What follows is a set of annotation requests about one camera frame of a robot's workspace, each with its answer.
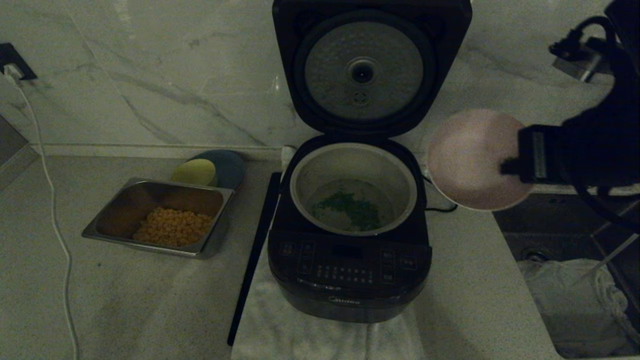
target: power outlet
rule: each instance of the power outlet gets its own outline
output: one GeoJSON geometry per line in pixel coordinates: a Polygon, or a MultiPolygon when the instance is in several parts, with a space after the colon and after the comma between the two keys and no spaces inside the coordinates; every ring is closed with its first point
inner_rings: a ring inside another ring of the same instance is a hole
{"type": "Polygon", "coordinates": [[[20,80],[33,80],[38,76],[31,70],[18,51],[10,43],[0,44],[0,72],[4,74],[4,66],[15,64],[24,74],[20,80]]]}

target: cloth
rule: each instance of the cloth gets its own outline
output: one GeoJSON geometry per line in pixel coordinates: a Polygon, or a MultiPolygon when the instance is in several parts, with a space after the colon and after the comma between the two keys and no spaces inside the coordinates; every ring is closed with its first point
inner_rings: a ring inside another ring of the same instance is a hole
{"type": "Polygon", "coordinates": [[[280,293],[262,249],[231,358],[425,359],[413,307],[374,324],[316,318],[292,307],[280,293]]]}
{"type": "Polygon", "coordinates": [[[625,314],[627,298],[608,268],[576,283],[597,263],[518,262],[551,340],[567,358],[637,354],[640,335],[625,314]]]}

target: marble wall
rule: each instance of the marble wall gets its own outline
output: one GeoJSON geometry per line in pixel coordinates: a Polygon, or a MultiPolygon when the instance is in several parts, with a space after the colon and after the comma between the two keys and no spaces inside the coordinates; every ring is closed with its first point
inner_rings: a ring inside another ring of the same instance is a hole
{"type": "MultiPolygon", "coordinates": [[[[431,111],[398,140],[420,151],[465,108],[559,124],[596,104],[611,82],[570,78],[547,47],[607,3],[473,1],[431,111]]],[[[25,89],[46,143],[264,147],[316,134],[292,107],[270,0],[1,0],[0,42],[40,77],[25,89]]],[[[34,141],[24,101],[2,81],[0,114],[34,141]]]]}

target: rice cooker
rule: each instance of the rice cooker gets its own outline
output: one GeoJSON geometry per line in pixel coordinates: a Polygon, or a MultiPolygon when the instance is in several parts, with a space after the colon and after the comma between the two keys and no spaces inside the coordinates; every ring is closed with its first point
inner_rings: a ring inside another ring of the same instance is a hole
{"type": "Polygon", "coordinates": [[[345,322],[398,315],[431,266],[419,164],[389,140],[424,118],[471,21],[469,0],[275,0],[298,115],[268,235],[291,305],[345,322]]]}

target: button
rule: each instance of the button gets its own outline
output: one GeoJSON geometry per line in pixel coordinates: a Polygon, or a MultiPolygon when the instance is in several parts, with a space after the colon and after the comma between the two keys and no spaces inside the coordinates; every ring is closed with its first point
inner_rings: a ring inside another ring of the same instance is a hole
{"type": "Polygon", "coordinates": [[[291,256],[296,253],[296,244],[294,243],[281,243],[280,244],[280,255],[291,256]]]}
{"type": "Polygon", "coordinates": [[[302,256],[313,256],[316,251],[316,245],[312,241],[302,242],[302,256]]]}
{"type": "Polygon", "coordinates": [[[382,282],[384,282],[385,284],[394,284],[396,282],[396,280],[394,279],[393,269],[382,270],[382,282]]]}
{"type": "Polygon", "coordinates": [[[298,272],[301,274],[311,274],[311,259],[300,261],[298,265],[298,272]]]}
{"type": "Polygon", "coordinates": [[[402,255],[400,256],[400,267],[405,270],[418,269],[418,261],[414,256],[402,255]]]}
{"type": "Polygon", "coordinates": [[[382,250],[382,265],[383,266],[394,266],[394,251],[393,250],[382,250]]]}

